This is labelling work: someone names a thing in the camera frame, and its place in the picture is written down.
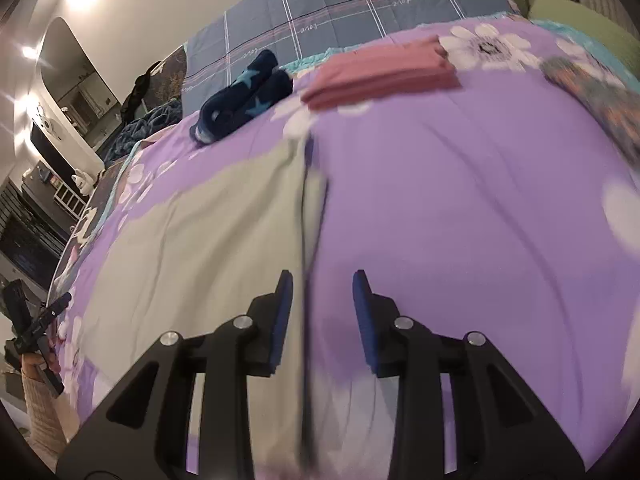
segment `human hand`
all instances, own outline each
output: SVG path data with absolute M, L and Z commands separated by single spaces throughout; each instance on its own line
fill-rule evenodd
M 40 354 L 27 353 L 22 354 L 21 361 L 22 372 L 30 379 L 42 382 L 40 374 L 38 373 L 38 368 L 40 368 L 45 363 L 44 357 Z M 47 361 L 49 362 L 49 368 L 51 368 L 51 371 L 59 374 L 60 364 L 58 363 L 58 358 L 53 349 L 51 349 L 51 351 L 49 352 Z

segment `blue gripper pad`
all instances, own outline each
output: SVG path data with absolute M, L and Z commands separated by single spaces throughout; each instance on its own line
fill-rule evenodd
M 287 333 L 287 324 L 289 322 L 289 313 L 291 312 L 291 302 L 293 300 L 293 276 L 288 270 L 282 271 L 276 288 L 276 294 L 281 295 L 281 301 L 278 306 L 273 333 L 271 334 L 271 349 L 269 352 L 271 373 L 275 371 L 282 360 L 284 338 Z
M 368 298 L 371 295 L 369 283 L 362 270 L 353 275 L 353 303 L 356 308 L 356 317 L 360 328 L 360 338 L 364 349 L 367 365 L 374 374 L 378 373 L 378 345 L 376 331 L 371 317 L 371 310 Z

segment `metal screw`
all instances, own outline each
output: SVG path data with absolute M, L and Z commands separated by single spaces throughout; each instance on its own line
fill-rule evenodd
M 414 320 L 410 317 L 400 316 L 394 321 L 394 326 L 400 330 L 409 330 L 413 325 Z
M 160 342 L 164 346 L 173 346 L 178 342 L 178 339 L 180 339 L 180 336 L 177 332 L 165 332 L 160 336 Z
M 466 340 L 473 346 L 482 346 L 486 343 L 486 337 L 481 332 L 470 332 L 469 335 L 466 336 Z
M 249 316 L 238 316 L 234 319 L 234 326 L 240 330 L 249 328 L 252 324 L 254 324 L 254 320 Z

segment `pink folded towel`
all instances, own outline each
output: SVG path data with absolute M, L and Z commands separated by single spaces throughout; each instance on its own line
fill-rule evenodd
M 437 36 L 337 54 L 320 67 L 302 101 L 311 110 L 324 110 L 398 93 L 459 87 L 446 55 Z

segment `mirror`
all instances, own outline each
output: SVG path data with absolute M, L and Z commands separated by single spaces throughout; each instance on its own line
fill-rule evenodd
M 62 18 L 47 29 L 40 71 L 49 94 L 97 152 L 120 126 L 121 105 Z

